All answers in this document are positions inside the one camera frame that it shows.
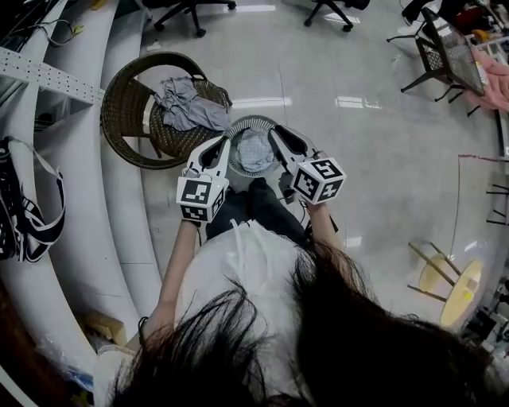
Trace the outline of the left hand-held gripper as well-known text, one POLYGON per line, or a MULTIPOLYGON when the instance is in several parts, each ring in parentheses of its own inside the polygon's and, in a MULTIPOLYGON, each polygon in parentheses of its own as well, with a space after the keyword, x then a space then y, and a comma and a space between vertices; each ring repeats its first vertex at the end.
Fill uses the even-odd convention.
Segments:
POLYGON ((177 182, 176 203, 183 219, 212 222, 216 217, 229 187, 226 173, 230 149, 228 137, 216 137, 190 153, 186 169, 177 182))

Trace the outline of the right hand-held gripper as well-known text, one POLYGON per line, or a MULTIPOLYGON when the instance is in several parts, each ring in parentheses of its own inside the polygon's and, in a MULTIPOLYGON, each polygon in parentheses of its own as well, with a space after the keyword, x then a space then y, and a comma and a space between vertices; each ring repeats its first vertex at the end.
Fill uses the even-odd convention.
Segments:
POLYGON ((312 141, 288 126, 275 126, 269 139, 285 169, 278 185, 287 203, 317 205, 337 197, 347 175, 333 157, 313 152, 312 141))

